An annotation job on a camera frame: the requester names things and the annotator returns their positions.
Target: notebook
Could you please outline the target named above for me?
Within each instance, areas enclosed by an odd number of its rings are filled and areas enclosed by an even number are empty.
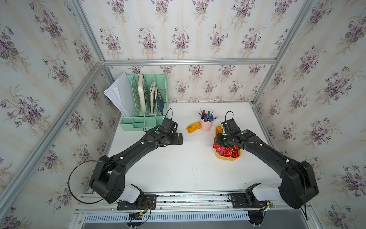
[[[161,97],[159,90],[157,90],[155,97],[156,97],[156,107],[157,107],[156,113],[158,113],[158,111],[160,111],[161,115],[163,115],[164,101],[163,101],[163,98]]]

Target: metal grille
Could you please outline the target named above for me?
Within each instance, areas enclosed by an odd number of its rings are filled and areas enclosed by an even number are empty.
[[[130,213],[88,213],[84,223],[118,223],[127,222]],[[143,215],[143,222],[149,217],[149,213]],[[148,222],[198,222],[198,221],[247,221],[248,211],[198,211],[198,212],[153,212]]]

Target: stack of paper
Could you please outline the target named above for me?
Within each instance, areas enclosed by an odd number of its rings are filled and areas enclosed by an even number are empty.
[[[138,94],[140,96],[140,105],[141,105],[141,112],[142,115],[145,115],[146,111],[146,103],[145,103],[145,94],[143,92],[143,75],[138,74]]]
[[[134,94],[126,73],[122,73],[104,94],[120,110],[123,117],[132,117],[135,110]]]

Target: purple flower pattern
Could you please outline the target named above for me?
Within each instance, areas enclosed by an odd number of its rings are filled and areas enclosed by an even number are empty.
[[[268,112],[267,112],[268,118],[269,119],[273,118],[273,116],[275,114],[279,115],[280,114],[280,110],[281,110],[280,103],[278,102],[278,99],[275,99],[274,101],[271,102],[271,105],[270,105],[270,107],[268,109]]]
[[[182,29],[176,27],[174,28],[174,31],[177,34],[173,34],[172,36],[172,44],[175,44],[174,47],[174,54],[176,54],[178,56],[179,59],[183,58],[184,55],[187,53],[187,49],[188,49],[188,43],[191,41],[189,39],[189,36],[187,34],[187,30],[190,27],[185,25],[183,26]]]
[[[211,96],[212,91],[217,87],[215,82],[212,82],[212,80],[206,80],[205,84],[202,85],[202,88],[205,90],[206,96]]]
[[[182,80],[177,80],[177,83],[174,85],[175,89],[177,90],[177,94],[180,97],[185,96],[187,88],[189,88],[189,85]]]
[[[102,141],[102,139],[100,139],[99,146],[97,148],[97,151],[98,151],[99,155],[104,155],[106,147],[107,147],[107,142]]]
[[[113,30],[114,27],[108,27],[107,30],[105,29],[99,29],[99,31],[102,33],[100,34],[100,39],[102,45],[107,46],[107,54],[112,56],[113,59],[119,59],[119,55],[122,54],[119,50],[121,50],[120,41],[118,40],[118,37],[114,35]]]
[[[105,0],[105,2],[112,7],[112,14],[121,25],[125,24],[127,20],[126,13],[124,11],[124,4],[127,1],[128,0]]]
[[[41,164],[38,168],[38,171],[44,171],[45,169],[50,170],[49,172],[55,172],[57,173],[57,167],[61,166],[64,168],[64,160],[63,158],[59,158],[53,148],[55,148],[55,145],[52,145],[52,148],[48,150],[46,156],[41,161]]]
[[[81,144],[79,148],[75,148],[75,152],[72,154],[76,158],[76,164],[83,163],[87,160],[92,160],[92,156],[88,153],[87,144]]]
[[[13,163],[10,163],[8,166],[0,168],[0,189],[5,189],[13,178],[15,172],[9,171],[12,166]]]
[[[227,81],[230,79],[230,76],[232,75],[232,72],[235,70],[235,65],[221,65],[219,68],[219,80],[222,82]]]
[[[75,130],[77,136],[86,136],[86,123],[83,123],[83,121],[84,118],[81,117],[81,112],[75,111],[75,113],[71,115],[70,120],[66,123],[66,126],[68,127],[70,132]]]
[[[299,80],[304,78],[305,73],[309,75],[310,71],[312,69],[315,69],[319,61],[320,55],[323,55],[325,53],[326,51],[324,50],[324,48],[317,49],[317,47],[313,45],[311,47],[311,50],[305,52],[305,54],[300,58],[301,64],[295,68],[294,78]]]
[[[90,171],[86,177],[82,178],[82,182],[80,184],[84,187],[84,194],[91,194],[94,192],[94,190],[89,187],[89,182],[92,178],[93,172],[94,170]]]
[[[5,109],[13,110],[7,113],[7,119],[14,121],[15,126],[18,128],[23,123],[28,123],[29,132],[38,136],[38,130],[46,133],[51,123],[48,121],[49,115],[45,116],[43,113],[45,110],[39,106],[39,100],[32,98],[31,96],[19,95],[21,91],[20,85],[17,85],[12,92],[10,87],[11,100],[4,99],[1,101],[1,107]]]
[[[257,48],[258,44],[261,42],[261,35],[260,31],[263,30],[265,27],[260,26],[257,29],[250,28],[249,34],[247,33],[243,40],[242,44],[245,46],[240,49],[240,54],[243,58],[247,58],[250,54],[253,54],[253,50]]]
[[[197,102],[199,102],[199,98],[200,98],[200,96],[191,96],[191,97],[189,97],[189,100],[188,100],[188,102],[194,102],[194,103],[197,103]]]
[[[306,107],[307,105],[307,101],[310,99],[308,97],[306,97],[307,93],[306,90],[304,90],[304,87],[300,88],[300,90],[298,90],[297,92],[294,92],[293,96],[292,96],[292,100],[290,101],[288,107],[290,108],[290,110],[288,112],[290,113],[294,113],[297,108],[299,107]]]
[[[189,79],[192,80],[192,82],[197,82],[199,79],[201,79],[201,75],[203,74],[203,65],[190,65],[188,71],[191,72],[191,75],[189,76]]]
[[[228,28],[223,28],[221,25],[216,26],[216,24],[213,26],[212,32],[208,35],[211,40],[211,52],[214,51],[214,54],[220,52],[222,48],[222,42],[225,38],[229,36],[229,34],[226,32]]]
[[[94,61],[92,60],[92,55],[90,54],[90,49],[82,41],[82,35],[78,35],[78,39],[74,41],[74,45],[76,46],[76,54],[79,57],[79,60],[83,60],[86,68],[91,71],[94,67]]]
[[[146,55],[148,59],[152,59],[154,54],[156,54],[154,49],[156,49],[157,40],[152,32],[154,28],[153,26],[148,26],[146,30],[144,28],[139,29],[138,43],[143,45],[142,54]]]
[[[228,87],[229,94],[231,95],[231,97],[233,97],[234,95],[236,95],[238,90],[243,87],[243,83],[239,82],[239,80],[233,80]]]
[[[70,207],[72,202],[72,196],[68,189],[68,182],[61,184],[60,188],[55,192],[51,193],[51,199],[47,201],[49,205],[53,206],[53,212],[62,208],[62,206]]]
[[[174,67],[175,65],[160,66],[160,68],[163,70],[163,73],[167,76],[167,79],[170,79],[173,76],[172,70]]]
[[[224,96],[216,96],[215,99],[213,100],[214,102],[225,102]]]
[[[254,8],[255,0],[235,0],[231,8],[236,14],[231,18],[231,25],[234,24],[234,30],[240,29],[246,23],[245,18],[250,17],[251,9]]]
[[[102,133],[105,132],[105,125],[102,120],[102,114],[93,115],[91,122],[94,124],[94,129],[100,130]]]
[[[329,227],[336,226],[337,228],[343,229],[357,229],[355,223],[353,222],[356,217],[352,216],[350,206],[340,207],[336,202],[330,207],[330,210],[324,210],[323,214],[326,217],[325,224]]]
[[[277,37],[277,41],[275,43],[275,45],[277,45],[277,47],[272,51],[273,56],[275,56],[278,53],[278,51],[280,50],[282,43],[285,41],[287,33],[288,33],[288,29],[285,29],[285,32],[282,35],[280,35],[279,37]]]
[[[276,129],[276,127],[273,123],[271,125],[267,125],[267,132],[272,139],[276,138],[275,129]]]
[[[295,130],[296,130],[296,124],[294,124],[294,122],[290,122],[288,124],[285,123],[284,130],[281,133],[280,141],[285,142],[288,139],[295,140],[296,135],[298,135],[298,133]]]
[[[95,84],[90,86],[89,91],[86,92],[86,95],[88,96],[89,101],[93,100],[93,103],[96,107],[101,106],[101,97],[99,96],[98,87]]]
[[[140,74],[143,66],[129,66],[128,69],[131,70],[132,74]]]
[[[329,125],[329,119],[324,118],[322,121],[317,120],[315,123],[311,123],[310,126],[312,127],[311,130],[307,130],[304,132],[306,137],[303,139],[307,145],[314,144],[321,145],[322,143],[329,143],[329,140],[332,137],[332,133],[342,133],[339,130],[339,126],[336,125]]]
[[[259,113],[259,115],[263,115],[263,107],[262,107],[262,102],[260,102],[257,106],[257,111]]]
[[[295,2],[297,2],[297,0],[275,0],[274,5],[276,8],[271,19],[272,21],[275,20],[274,24],[280,23],[281,20],[284,19],[287,9]]]
[[[358,77],[359,80],[365,79],[365,76],[361,75],[360,71],[351,73],[350,69],[345,66],[342,68],[342,71],[333,73],[331,77],[325,80],[328,86],[320,88],[316,93],[318,95],[316,102],[319,102],[321,105],[325,103],[331,105],[331,99],[338,101],[341,96],[347,96],[352,89],[352,82],[355,77]]]
[[[66,62],[64,60],[61,60],[60,58],[53,59],[52,57],[48,56],[48,59],[43,59],[43,63],[48,68],[48,77],[51,77],[52,79],[59,80],[61,83],[61,86],[65,87],[66,90],[69,88],[73,91],[73,81],[69,77],[66,71]]]
[[[14,35],[13,31],[8,26],[5,26],[0,36],[0,57],[6,60],[4,64],[11,65],[14,71],[18,72],[18,68],[22,66],[28,73],[29,64],[27,63],[27,58],[22,57],[21,54],[23,52],[19,52],[15,48],[11,35]]]
[[[281,66],[280,69],[277,70],[274,74],[274,79],[271,83],[273,85],[272,90],[276,90],[280,83],[285,82],[286,77],[287,74],[285,74],[285,68]]]
[[[199,20],[200,24],[207,18],[206,11],[210,2],[213,2],[213,0],[192,0],[193,5],[196,6],[194,12],[196,15],[196,21]]]
[[[56,18],[53,12],[47,9],[47,7],[40,2],[30,3],[29,6],[36,12],[34,16],[37,24],[40,24],[42,33],[48,32],[51,36],[50,42],[57,50],[60,48],[63,52],[67,50],[66,38],[61,36],[63,33],[62,28],[59,25],[59,19]]]
[[[363,9],[362,13],[358,16],[351,17],[351,22],[348,24],[349,31],[341,37],[341,42],[337,44],[340,46],[341,50],[337,55],[345,54],[347,51],[351,50],[351,46],[357,46],[357,41],[365,36],[366,29],[366,7]]]
[[[112,117],[112,120],[109,120],[109,126],[111,127],[111,128],[113,128],[114,127],[114,125],[116,124],[116,121],[117,121],[117,118],[116,117]]]
[[[249,101],[249,98],[246,97],[245,95],[239,95],[239,98],[237,98],[235,101],[239,102]]]
[[[320,170],[321,161],[318,160],[318,157],[309,158],[305,156],[305,161],[311,165],[314,171],[314,176],[318,180],[321,179],[321,176],[324,174],[322,170]]]
[[[264,68],[266,65],[265,64],[250,64],[249,65],[249,74],[248,74],[248,78],[254,79],[257,76],[257,73]]]
[[[342,173],[333,174],[334,181],[331,183],[334,188],[344,193],[347,197],[352,194],[354,197],[366,195],[366,167],[350,164],[343,166]]]
[[[16,207],[10,208],[10,213],[14,213],[16,211]],[[17,216],[14,214],[7,215],[4,218],[4,221],[1,224],[2,229],[26,229],[31,228],[32,222],[30,218],[24,217],[22,220],[19,220]]]
[[[159,20],[161,18],[163,24],[168,21],[168,6],[170,1],[172,2],[173,0],[151,0],[151,3],[156,5],[155,14],[157,15],[157,19]]]
[[[317,25],[319,20],[323,18],[325,15],[329,15],[332,11],[332,0],[318,0],[313,9],[311,10],[311,13],[313,14],[309,21],[307,22],[305,29],[307,29],[307,32],[305,34],[311,33],[314,31],[314,27]]]

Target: black robotic arm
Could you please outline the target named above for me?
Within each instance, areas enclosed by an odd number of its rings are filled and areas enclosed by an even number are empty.
[[[290,207],[298,209],[319,193],[314,171],[309,163],[298,162],[281,154],[250,130],[241,131],[234,119],[221,124],[225,134],[218,133],[216,143],[230,148],[237,145],[271,167],[282,178],[280,195]]]
[[[102,156],[97,162],[89,186],[108,203],[113,203],[124,191],[124,175],[147,153],[161,146],[183,144],[182,133],[171,119],[147,130],[145,135],[126,150],[112,157]]]

